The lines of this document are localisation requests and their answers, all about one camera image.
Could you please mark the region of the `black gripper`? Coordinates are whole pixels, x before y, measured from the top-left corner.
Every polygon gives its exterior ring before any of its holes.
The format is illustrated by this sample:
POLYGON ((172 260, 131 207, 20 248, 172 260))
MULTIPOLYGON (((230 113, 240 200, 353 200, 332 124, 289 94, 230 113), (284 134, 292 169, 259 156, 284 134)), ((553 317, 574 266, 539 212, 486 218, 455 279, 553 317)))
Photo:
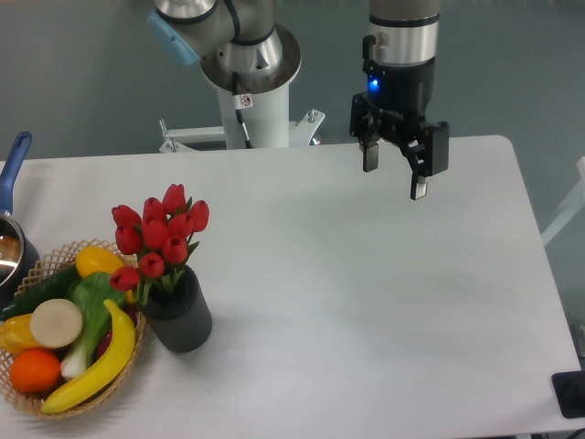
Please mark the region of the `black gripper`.
POLYGON ((362 152, 362 169, 378 168, 378 141, 397 147, 411 169, 409 196, 427 195, 428 179, 449 167, 450 125, 430 123, 426 107, 431 100, 435 58, 413 63, 391 63, 382 56, 389 47, 384 35, 363 38, 363 71, 367 90, 352 97, 349 133, 362 152))

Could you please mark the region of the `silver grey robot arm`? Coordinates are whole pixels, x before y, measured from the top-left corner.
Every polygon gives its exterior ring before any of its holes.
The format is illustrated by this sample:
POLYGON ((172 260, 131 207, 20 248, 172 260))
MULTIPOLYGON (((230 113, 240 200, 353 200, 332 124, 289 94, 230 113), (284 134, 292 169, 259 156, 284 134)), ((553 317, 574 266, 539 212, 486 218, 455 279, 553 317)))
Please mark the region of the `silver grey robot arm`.
MULTIPOLYGON (((362 41, 367 88, 351 101, 349 133, 362 167, 378 167, 378 144, 397 146, 412 171, 410 196, 449 165, 449 126, 431 123, 440 5, 373 1, 362 41)), ((289 86, 301 67, 294 35, 274 19, 271 1, 159 1, 149 15, 154 34, 183 65, 199 64, 218 93, 227 147, 297 145, 289 120, 289 86)))

